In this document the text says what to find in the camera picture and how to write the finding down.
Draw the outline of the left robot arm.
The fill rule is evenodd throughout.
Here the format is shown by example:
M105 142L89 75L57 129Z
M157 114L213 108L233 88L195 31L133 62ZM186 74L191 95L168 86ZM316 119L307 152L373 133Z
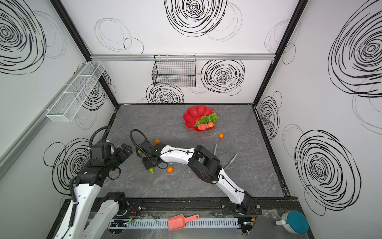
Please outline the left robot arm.
M70 181L71 202L53 238L99 239L114 216L127 213L130 208L124 192L111 192L103 198L94 218L88 221L104 181L132 154L132 147L127 144L114 148L112 143L103 141L90 146L90 160Z

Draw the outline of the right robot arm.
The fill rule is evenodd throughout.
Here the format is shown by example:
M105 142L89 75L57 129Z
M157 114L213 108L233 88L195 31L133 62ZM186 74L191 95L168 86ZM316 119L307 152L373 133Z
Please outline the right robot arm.
M240 214L261 214L261 207L247 191L240 188L225 172L220 160L202 145L195 148L177 148L168 144L151 144L145 140L136 146L138 156L145 166L155 167L161 163L187 165L203 182L216 185L236 205Z

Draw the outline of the green fake grape bunch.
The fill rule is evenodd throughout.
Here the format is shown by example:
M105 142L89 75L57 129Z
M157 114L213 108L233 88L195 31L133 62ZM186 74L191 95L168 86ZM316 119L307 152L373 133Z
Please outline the green fake grape bunch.
M218 116L216 113L212 113L207 116L202 116L200 119L198 119L195 123L195 127L198 127L201 124L209 124L210 122L216 123L218 121Z

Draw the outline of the red flower-shaped fruit bowl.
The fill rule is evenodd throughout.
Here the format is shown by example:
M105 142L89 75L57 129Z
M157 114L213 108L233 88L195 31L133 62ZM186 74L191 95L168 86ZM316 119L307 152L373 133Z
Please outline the red flower-shaped fruit bowl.
M206 130L212 130L212 128L207 128L204 130L198 129L195 127L195 124L198 120L200 120L203 116L208 116L215 111L211 108L207 108L206 106L199 105L196 107L188 108L187 112L183 115L183 120L185 121L185 126L189 129L193 129L196 132L204 132Z

